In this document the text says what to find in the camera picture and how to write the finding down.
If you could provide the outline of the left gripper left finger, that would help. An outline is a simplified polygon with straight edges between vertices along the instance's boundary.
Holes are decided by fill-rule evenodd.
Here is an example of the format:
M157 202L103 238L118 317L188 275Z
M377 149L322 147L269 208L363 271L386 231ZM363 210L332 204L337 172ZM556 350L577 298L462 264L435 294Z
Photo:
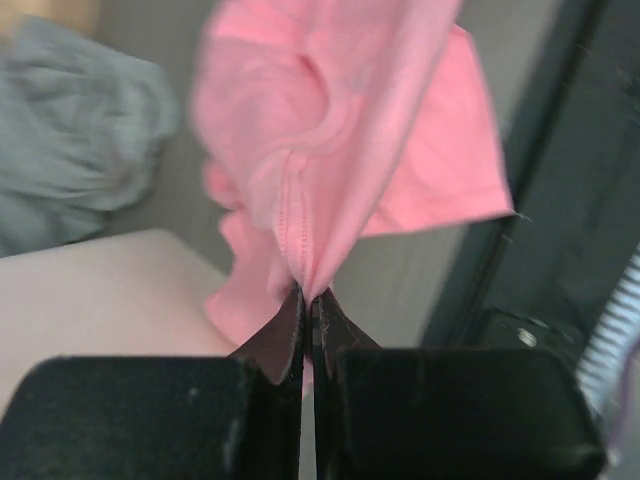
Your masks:
M5 479L294 479L300 291L227 357L59 356L1 420Z

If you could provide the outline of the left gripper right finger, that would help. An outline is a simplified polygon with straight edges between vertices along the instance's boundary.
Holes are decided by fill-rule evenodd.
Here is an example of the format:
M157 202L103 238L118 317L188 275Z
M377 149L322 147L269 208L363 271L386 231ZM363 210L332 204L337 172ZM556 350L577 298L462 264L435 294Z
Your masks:
M606 448L555 355L379 346L325 292L310 308L321 479L595 479Z

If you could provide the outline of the pink t shirt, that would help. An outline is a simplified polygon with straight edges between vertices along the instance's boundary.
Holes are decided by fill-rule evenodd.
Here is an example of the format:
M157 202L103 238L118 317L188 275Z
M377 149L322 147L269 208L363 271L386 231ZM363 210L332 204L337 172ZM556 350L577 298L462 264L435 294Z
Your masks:
M363 237L508 215L493 107L456 1L224 1L192 97L234 262L207 313L234 345Z

